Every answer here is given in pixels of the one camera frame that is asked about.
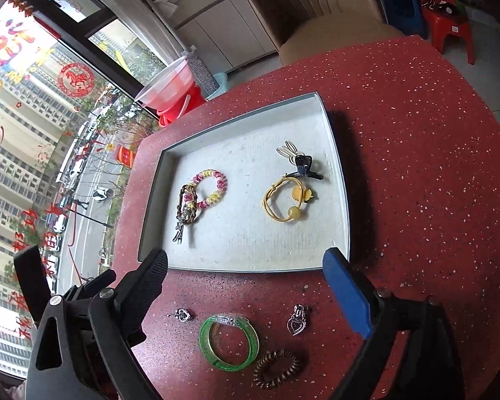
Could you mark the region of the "beige bobby hairpin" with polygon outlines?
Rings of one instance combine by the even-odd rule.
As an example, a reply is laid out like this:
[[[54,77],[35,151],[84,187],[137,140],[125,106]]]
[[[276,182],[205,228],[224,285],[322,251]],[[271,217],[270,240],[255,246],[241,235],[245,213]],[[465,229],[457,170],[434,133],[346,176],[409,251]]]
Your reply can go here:
[[[293,166],[296,166],[295,158],[299,155],[303,155],[303,153],[297,149],[296,145],[289,140],[286,140],[283,146],[276,148],[276,152],[280,154],[280,156],[286,158]]]

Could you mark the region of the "red plastic bucket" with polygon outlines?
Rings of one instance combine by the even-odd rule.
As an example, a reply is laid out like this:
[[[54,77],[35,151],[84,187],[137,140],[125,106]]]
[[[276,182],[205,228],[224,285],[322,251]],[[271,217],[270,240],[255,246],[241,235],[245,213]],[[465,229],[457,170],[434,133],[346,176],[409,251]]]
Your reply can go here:
[[[158,126],[164,128],[193,109],[205,104],[200,87],[194,83],[177,102],[164,111],[158,111]]]

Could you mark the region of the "silver heart pendant brooch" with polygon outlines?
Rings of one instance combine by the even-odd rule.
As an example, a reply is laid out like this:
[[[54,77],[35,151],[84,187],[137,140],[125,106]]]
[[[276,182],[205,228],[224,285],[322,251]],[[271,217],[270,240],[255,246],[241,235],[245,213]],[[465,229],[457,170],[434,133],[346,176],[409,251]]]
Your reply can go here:
[[[308,324],[307,319],[309,311],[310,308],[308,306],[300,303],[297,303],[293,307],[292,314],[286,323],[287,330],[293,337],[305,331]]]

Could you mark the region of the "silver star hair clip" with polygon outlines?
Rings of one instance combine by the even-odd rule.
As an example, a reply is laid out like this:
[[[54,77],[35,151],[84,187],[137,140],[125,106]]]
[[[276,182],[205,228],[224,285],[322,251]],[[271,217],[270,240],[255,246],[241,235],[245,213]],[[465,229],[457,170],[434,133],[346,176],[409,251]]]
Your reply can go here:
[[[192,224],[197,215],[197,202],[195,200],[183,200],[177,207],[176,215],[176,234],[173,242],[180,244],[183,239],[185,226]]]

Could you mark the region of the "blue plastic stool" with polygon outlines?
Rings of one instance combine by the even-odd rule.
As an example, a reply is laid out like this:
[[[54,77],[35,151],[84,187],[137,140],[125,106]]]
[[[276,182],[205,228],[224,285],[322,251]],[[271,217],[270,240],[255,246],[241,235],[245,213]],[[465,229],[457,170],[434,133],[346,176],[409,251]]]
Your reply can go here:
[[[384,0],[389,23],[405,35],[427,37],[417,0]]]

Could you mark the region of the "beige upholstered chair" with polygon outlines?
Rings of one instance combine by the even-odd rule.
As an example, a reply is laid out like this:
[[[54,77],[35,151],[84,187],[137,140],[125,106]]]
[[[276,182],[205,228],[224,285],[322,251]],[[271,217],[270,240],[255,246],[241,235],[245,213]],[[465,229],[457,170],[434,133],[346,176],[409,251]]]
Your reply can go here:
[[[402,38],[377,0],[247,0],[284,66],[353,45]]]

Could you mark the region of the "white cabinet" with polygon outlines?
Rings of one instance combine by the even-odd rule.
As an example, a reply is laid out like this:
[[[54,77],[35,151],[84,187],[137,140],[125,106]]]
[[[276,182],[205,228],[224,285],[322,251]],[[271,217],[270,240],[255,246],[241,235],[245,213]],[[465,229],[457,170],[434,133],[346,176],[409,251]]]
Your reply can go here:
[[[230,72],[276,52],[247,0],[170,0],[171,26],[213,73]]]

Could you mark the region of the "grey white jewelry tray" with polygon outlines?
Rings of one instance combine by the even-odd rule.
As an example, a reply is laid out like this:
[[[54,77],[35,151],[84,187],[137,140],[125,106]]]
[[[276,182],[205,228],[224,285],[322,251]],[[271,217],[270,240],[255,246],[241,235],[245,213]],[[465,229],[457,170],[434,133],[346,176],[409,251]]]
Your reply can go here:
[[[324,179],[308,180],[311,200],[294,204],[293,171],[276,148],[291,141]],[[223,199],[173,242],[180,188],[206,169],[227,178]],[[286,99],[211,127],[161,152],[146,208],[139,258],[162,248],[173,269],[273,273],[317,270],[324,252],[350,251],[349,206],[338,148],[317,93]]]

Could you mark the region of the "black hair claw clip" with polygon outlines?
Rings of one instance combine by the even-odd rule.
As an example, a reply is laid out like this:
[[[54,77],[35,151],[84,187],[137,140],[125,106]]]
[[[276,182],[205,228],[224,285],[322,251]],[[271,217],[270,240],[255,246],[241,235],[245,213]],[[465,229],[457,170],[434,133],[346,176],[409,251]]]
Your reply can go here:
[[[299,154],[294,157],[294,165],[296,167],[295,172],[287,174],[287,177],[292,178],[310,178],[315,180],[323,180],[322,174],[315,172],[311,169],[312,167],[312,157],[310,155]]]

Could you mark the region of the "translucent pink plastic basin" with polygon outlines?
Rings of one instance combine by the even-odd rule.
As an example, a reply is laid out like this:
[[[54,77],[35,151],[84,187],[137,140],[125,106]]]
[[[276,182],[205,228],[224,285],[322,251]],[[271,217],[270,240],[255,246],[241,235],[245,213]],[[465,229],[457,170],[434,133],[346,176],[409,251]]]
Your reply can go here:
[[[135,100],[145,107],[165,111],[174,106],[194,84],[187,59],[180,57],[145,85]]]

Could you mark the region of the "green translucent bangle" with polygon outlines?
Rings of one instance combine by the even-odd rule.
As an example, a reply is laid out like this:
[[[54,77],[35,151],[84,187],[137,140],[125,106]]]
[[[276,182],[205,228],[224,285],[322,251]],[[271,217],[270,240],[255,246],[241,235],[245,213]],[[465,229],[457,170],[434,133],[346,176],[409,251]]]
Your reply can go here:
[[[208,364],[224,372],[249,367],[260,351],[254,326],[248,318],[233,313],[218,313],[205,319],[199,329],[198,345]]]

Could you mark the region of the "red plastic stool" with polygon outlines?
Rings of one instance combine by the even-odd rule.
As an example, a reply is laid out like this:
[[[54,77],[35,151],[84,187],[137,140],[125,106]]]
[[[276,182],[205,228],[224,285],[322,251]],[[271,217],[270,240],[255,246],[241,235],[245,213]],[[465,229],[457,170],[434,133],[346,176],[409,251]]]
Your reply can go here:
[[[421,14],[427,23],[431,44],[440,54],[444,53],[448,36],[465,43],[468,64],[475,64],[471,26],[466,13],[458,9],[456,0],[420,0]]]

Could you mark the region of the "light blue basin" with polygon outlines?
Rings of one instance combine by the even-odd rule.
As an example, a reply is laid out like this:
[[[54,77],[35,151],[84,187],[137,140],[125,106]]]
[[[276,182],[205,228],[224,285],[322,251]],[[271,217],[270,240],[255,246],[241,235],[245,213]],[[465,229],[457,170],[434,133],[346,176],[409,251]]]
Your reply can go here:
[[[225,72],[220,72],[215,74],[214,79],[218,84],[218,88],[207,97],[207,100],[212,100],[214,98],[217,98],[218,96],[227,93],[229,90],[228,77]]]

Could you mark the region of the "small silver heart charm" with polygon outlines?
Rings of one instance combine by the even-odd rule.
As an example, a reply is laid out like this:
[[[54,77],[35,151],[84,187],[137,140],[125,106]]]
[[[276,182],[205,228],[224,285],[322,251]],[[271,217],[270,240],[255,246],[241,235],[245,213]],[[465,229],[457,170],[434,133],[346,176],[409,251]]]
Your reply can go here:
[[[192,312],[185,308],[178,308],[173,313],[169,314],[169,317],[174,317],[180,322],[187,322],[194,319]]]

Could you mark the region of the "red horse window decal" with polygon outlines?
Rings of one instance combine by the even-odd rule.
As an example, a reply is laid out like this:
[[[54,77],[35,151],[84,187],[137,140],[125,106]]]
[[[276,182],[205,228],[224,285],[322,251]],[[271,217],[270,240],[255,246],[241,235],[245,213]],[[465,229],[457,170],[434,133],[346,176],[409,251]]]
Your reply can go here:
[[[66,64],[57,76],[57,85],[70,98],[88,96],[95,88],[95,74],[83,63]]]

